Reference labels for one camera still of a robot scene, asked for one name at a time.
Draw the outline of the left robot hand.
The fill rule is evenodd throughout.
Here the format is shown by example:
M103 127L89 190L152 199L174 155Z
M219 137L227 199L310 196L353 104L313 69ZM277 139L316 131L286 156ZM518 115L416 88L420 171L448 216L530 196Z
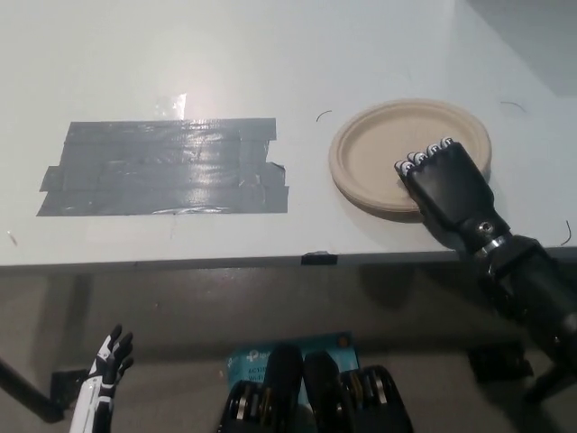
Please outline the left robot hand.
M133 334L123 334L123 327L116 325L98 349L90 367L88 378L100 379L108 388L115 387L127 369L133 365Z

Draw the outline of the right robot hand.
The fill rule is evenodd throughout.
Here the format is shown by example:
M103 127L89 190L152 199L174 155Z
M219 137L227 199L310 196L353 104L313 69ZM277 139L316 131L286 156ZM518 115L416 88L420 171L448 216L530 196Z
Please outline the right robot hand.
M463 145L451 137L394 164L425 221L458 240L471 255L487 255L511 237L494 194Z

